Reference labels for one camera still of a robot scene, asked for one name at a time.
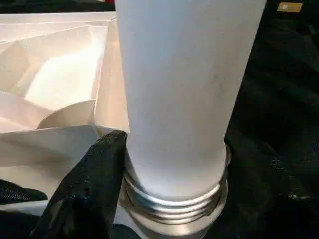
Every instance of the cardboard insert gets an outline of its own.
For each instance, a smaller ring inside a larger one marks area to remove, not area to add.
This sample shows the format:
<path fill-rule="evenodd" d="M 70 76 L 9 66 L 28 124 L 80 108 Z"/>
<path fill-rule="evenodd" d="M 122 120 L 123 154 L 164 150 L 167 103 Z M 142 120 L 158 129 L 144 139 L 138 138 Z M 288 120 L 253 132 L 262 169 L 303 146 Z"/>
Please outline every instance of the cardboard insert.
<path fill-rule="evenodd" d="M 0 178 L 49 197 L 111 129 L 129 131 L 115 13 L 0 16 Z"/>

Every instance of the black cloth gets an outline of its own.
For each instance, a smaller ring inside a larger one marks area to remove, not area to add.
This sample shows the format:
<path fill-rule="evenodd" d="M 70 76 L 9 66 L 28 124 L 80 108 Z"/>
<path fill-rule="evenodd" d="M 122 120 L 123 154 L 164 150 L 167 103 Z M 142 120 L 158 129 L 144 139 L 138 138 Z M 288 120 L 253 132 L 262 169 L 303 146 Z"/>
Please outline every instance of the black cloth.
<path fill-rule="evenodd" d="M 32 239 L 113 238 L 126 137 L 113 131 L 89 148 L 53 194 Z"/>
<path fill-rule="evenodd" d="M 0 205 L 47 200 L 48 197 L 38 190 L 22 188 L 14 183 L 0 179 Z"/>

